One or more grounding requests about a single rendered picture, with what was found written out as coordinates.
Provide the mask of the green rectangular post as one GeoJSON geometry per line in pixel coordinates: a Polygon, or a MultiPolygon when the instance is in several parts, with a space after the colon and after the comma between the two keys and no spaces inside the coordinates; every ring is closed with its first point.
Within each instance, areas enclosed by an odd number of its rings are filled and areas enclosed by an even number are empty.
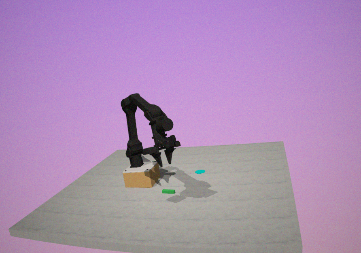
{"type": "Polygon", "coordinates": [[[175,190],[174,189],[163,189],[162,193],[167,193],[167,194],[174,194],[175,190]]]}

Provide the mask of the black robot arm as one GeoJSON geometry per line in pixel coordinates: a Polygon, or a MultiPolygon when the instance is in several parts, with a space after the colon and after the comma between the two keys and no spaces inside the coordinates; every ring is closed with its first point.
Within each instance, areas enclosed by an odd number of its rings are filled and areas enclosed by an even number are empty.
{"type": "MultiPolygon", "coordinates": [[[[143,154],[142,142],[138,140],[135,112],[139,107],[143,112],[147,120],[150,121],[152,134],[158,134],[166,131],[170,131],[173,128],[173,122],[169,119],[161,108],[155,104],[148,103],[140,94],[131,94],[129,97],[121,101],[122,110],[126,113],[127,117],[127,129],[129,135],[129,141],[127,143],[126,156],[130,159],[130,168],[141,167],[143,160],[141,154],[143,154]]],[[[174,146],[176,142],[175,135],[170,137],[157,138],[158,147],[170,148],[174,146]]]]}

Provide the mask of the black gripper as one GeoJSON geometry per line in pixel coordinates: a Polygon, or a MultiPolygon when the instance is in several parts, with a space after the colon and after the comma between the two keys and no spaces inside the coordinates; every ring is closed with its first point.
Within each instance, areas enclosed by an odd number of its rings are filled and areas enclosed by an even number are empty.
{"type": "Polygon", "coordinates": [[[143,155],[147,155],[147,154],[152,155],[155,158],[155,160],[158,162],[158,164],[162,167],[162,161],[161,161],[161,156],[160,156],[161,152],[159,152],[159,150],[166,149],[166,150],[164,150],[164,152],[165,152],[168,163],[171,164],[172,153],[176,149],[174,147],[179,147],[179,146],[181,146],[181,144],[179,141],[176,141],[176,142],[174,142],[174,146],[172,146],[170,148],[166,148],[163,146],[158,148],[157,138],[159,136],[160,136],[160,138],[164,138],[165,136],[167,136],[167,134],[165,134],[165,132],[153,134],[152,139],[154,139],[155,145],[154,145],[154,147],[148,147],[148,148],[143,149],[143,155]]]}

